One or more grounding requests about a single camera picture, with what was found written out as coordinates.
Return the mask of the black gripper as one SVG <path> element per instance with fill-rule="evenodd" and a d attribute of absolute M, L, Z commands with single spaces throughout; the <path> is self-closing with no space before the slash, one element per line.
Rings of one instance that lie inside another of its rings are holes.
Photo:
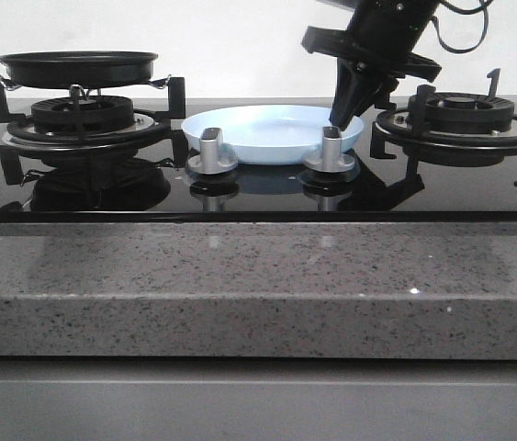
<path fill-rule="evenodd" d="M 399 85 L 396 78 L 437 77 L 441 66 L 413 52 L 437 6 L 436 1 L 356 1 L 346 29 L 307 29 L 304 49 L 337 59 L 332 126 L 346 128 L 371 107 L 395 109 L 390 95 Z"/>

